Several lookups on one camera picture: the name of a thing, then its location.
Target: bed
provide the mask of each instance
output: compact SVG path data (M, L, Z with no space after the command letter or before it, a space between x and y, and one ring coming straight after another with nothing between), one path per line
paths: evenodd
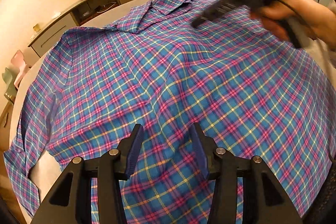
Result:
M131 7L142 5L146 3L148 0L133 0L126 4L123 4L119 7L116 7L99 17L96 17L86 23L84 26L94 26L94 27L103 27L106 24L113 22L114 20L119 19L126 15ZM322 54L318 49L316 44L312 44L310 48L306 50L315 62L325 71L324 68L324 61L322 59ZM12 140L16 136L16 128L18 125L18 121L20 118L20 112L22 109L22 105L24 103L24 99L27 93L27 90L31 83L34 81L41 64L45 58L46 54L31 68L31 70L26 74L23 78L20 88L17 93L16 101L14 104L13 114L12 114L12 121L11 121L11 128L10 128L10 139L9 142L11 144ZM336 70L332 68L332 75L333 75L333 86L336 87ZM40 200L42 201L55 180L61 173L60 165L58 162L52 157L48 152L44 151L39 158L37 164L32 168L30 173L31 181L38 187ZM30 216L26 213L25 209L21 207L22 213L29 224L31 222Z

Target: green chair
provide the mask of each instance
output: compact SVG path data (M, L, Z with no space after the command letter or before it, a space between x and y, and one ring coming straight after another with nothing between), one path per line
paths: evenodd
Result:
M4 96L7 100L11 101L14 104L14 98L16 97L17 93L17 89L14 86L16 75L8 68L5 68L5 72L2 74L2 79L6 83L6 92Z

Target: plaid fabric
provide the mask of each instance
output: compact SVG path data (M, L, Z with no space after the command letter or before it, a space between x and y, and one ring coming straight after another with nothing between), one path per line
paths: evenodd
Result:
M197 30L190 20L216 0L154 0L103 29L73 28L28 90L17 136L4 155L30 215L38 189L27 178L43 150L64 168L99 157L135 123L145 137L134 175L120 182L128 223L206 223L214 182L195 163L188 128L234 155L260 155L300 215L330 161L328 92L304 50L280 42L241 8ZM98 223L97 184L92 220ZM242 183L238 187L242 218Z

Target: blue gripper pad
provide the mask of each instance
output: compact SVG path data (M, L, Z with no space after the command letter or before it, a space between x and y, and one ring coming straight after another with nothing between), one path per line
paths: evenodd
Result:
M130 147L130 150L128 151L125 170L125 175L128 178L134 173L135 166L138 161L140 149L143 142L143 126L137 123L134 126L129 138L132 140L132 145Z
M191 141L193 143L193 150L196 155L196 161L197 161L198 168L200 169L203 177L207 179L209 177L208 162L207 162L207 157L206 157L203 145L200 140L200 138L202 138L202 136L200 136L200 133L203 136L204 134L200 126L195 123L190 127L189 133L191 134Z

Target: metal pin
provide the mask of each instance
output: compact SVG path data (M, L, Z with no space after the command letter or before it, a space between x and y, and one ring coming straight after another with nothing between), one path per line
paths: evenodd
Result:
M119 150L116 149L116 148L113 148L113 149L111 149L111 150L109 151L109 154L110 154L111 156L118 155L118 153L119 153Z
M253 161L254 161L255 163L259 164L259 163L261 163L263 160L262 160L262 158L259 157L259 156L254 156L254 157L253 157Z
M80 157L75 157L75 158L72 159L72 162L73 162L74 164L78 164L78 163L80 163L81 161L82 161L82 159L81 159Z
M219 155L224 155L225 152L226 152L226 150L223 147L217 147L216 148L216 153L219 154Z

